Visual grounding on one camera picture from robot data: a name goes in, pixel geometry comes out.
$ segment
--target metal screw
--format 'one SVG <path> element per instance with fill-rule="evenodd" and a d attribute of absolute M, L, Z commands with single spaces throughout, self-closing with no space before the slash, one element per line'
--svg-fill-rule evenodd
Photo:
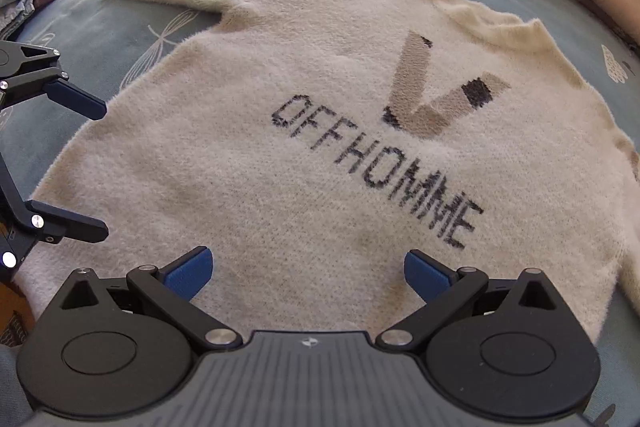
<path fill-rule="evenodd" d="M 303 346 L 306 347 L 316 347 L 318 344 L 320 344 L 320 341 L 318 339 L 315 339 L 313 337 L 307 337 L 305 340 L 300 341 L 300 344 L 302 344 Z"/>
<path fill-rule="evenodd" d="M 413 339 L 413 335 L 409 331 L 404 330 L 386 330 L 380 339 L 389 346 L 406 346 Z"/>
<path fill-rule="evenodd" d="M 42 219 L 42 216 L 39 214 L 33 214 L 33 216 L 31 216 L 31 224 L 37 229 L 41 229 L 44 227 L 44 219 Z"/>
<path fill-rule="evenodd" d="M 227 330 L 226 328 L 217 328 L 215 330 L 207 331 L 204 338 L 209 344 L 226 346 L 227 344 L 231 344 L 235 341 L 236 336 L 235 331 Z"/>
<path fill-rule="evenodd" d="M 15 258 L 15 255 L 11 252 L 4 252 L 2 254 L 2 264 L 4 264 L 7 268 L 13 268 L 18 263 Z"/>

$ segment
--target sweater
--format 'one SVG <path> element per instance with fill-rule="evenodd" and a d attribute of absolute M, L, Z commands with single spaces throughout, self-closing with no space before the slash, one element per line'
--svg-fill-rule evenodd
<path fill-rule="evenodd" d="M 539 20 L 469 0 L 139 0 L 221 12 L 85 124 L 33 197 L 100 217 L 40 244 L 37 315 L 78 266 L 197 245 L 194 303 L 254 329 L 380 333 L 424 303 L 417 248 L 496 279 L 543 269 L 592 339 L 638 307 L 638 154 Z"/>

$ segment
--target blue bedsheet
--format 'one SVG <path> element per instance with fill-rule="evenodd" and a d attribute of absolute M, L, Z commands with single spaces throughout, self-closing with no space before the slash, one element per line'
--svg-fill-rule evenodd
<path fill-rule="evenodd" d="M 618 125 L 640 142 L 640 60 L 603 23 L 575 0 L 476 1 L 525 20 L 542 19 L 569 60 L 601 92 Z M 59 49 L 71 81 L 108 100 L 176 42 L 217 21 L 215 14 L 130 0 L 57 0 L 28 24 L 20 40 Z M 607 74 L 604 48 L 625 71 L 624 83 Z M 0 151 L 24 197 L 83 121 L 42 97 L 0 114 Z M 588 417 L 598 418 L 599 425 L 608 420 L 609 427 L 631 427 L 640 420 L 639 339 L 640 321 L 616 293 L 598 343 L 602 378 L 588 408 Z"/>

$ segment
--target v logo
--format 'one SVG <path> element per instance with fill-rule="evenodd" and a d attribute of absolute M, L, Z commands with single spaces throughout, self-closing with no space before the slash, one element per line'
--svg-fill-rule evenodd
<path fill-rule="evenodd" d="M 433 43 L 413 31 L 404 42 L 382 120 L 420 138 L 430 139 L 462 116 L 491 102 L 510 85 L 491 73 L 420 105 Z"/>

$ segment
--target blue gripper pad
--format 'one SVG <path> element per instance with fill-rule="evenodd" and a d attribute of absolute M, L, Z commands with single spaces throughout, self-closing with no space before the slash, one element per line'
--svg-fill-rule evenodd
<path fill-rule="evenodd" d="M 74 84 L 53 80 L 42 87 L 49 100 L 64 105 L 91 120 L 100 120 L 107 114 L 107 105 L 94 95 Z"/>
<path fill-rule="evenodd" d="M 436 298 L 451 287 L 446 274 L 412 252 L 408 252 L 404 257 L 404 280 L 425 302 Z"/>
<path fill-rule="evenodd" d="M 169 271 L 165 273 L 162 283 L 183 299 L 190 301 L 209 282 L 213 275 L 213 268 L 213 254 L 209 248 L 202 248 L 194 252 L 194 255 L 184 263 L 167 265 L 163 270 L 169 269 Z"/>

